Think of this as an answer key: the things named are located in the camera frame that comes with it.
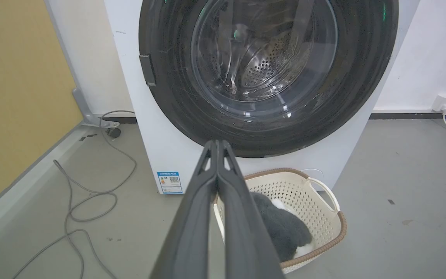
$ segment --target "caster wheel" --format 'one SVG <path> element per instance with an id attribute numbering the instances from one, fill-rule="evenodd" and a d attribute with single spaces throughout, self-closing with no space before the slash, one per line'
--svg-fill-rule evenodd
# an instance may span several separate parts
<path id="1" fill-rule="evenodd" d="M 122 131 L 118 128 L 106 130 L 106 134 L 112 138 L 118 138 L 121 133 L 122 133 Z"/>

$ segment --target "white washing machine body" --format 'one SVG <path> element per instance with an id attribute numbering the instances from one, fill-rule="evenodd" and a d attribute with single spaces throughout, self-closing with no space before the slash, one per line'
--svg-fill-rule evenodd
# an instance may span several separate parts
<path id="1" fill-rule="evenodd" d="M 242 173 L 247 175 L 274 168 L 293 168 L 322 180 L 332 188 L 381 93 L 418 2 L 419 0 L 400 1 L 398 30 L 391 59 L 375 90 L 354 116 L 325 138 L 295 152 L 261 158 L 239 157 L 237 160 Z M 142 0 L 105 0 L 105 4 L 158 190 L 164 194 L 185 192 L 203 147 L 175 127 L 158 106 L 146 83 L 139 59 L 139 16 Z M 163 176 L 179 176 L 180 189 L 177 185 L 170 189 L 161 187 Z"/>

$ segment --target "washing machine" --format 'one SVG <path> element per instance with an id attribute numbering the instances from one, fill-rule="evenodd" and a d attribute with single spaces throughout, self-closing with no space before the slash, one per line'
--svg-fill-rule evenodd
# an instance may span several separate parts
<path id="1" fill-rule="evenodd" d="M 159 193 L 184 193 L 212 139 L 244 175 L 293 168 L 332 188 L 418 2 L 105 0 Z"/>

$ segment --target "blue and white sticker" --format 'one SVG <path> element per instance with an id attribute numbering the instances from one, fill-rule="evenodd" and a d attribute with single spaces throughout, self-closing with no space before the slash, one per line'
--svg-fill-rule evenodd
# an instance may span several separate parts
<path id="1" fill-rule="evenodd" d="M 158 172 L 158 179 L 163 194 L 183 194 L 178 172 Z"/>

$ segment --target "floor stain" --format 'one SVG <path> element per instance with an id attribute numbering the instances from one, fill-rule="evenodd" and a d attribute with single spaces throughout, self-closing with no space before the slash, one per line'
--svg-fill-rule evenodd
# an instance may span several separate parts
<path id="1" fill-rule="evenodd" d="M 405 221 L 402 221 L 402 225 L 404 225 L 404 226 L 409 226 L 409 224 L 412 222 L 412 221 L 414 221 L 414 220 L 405 220 Z"/>

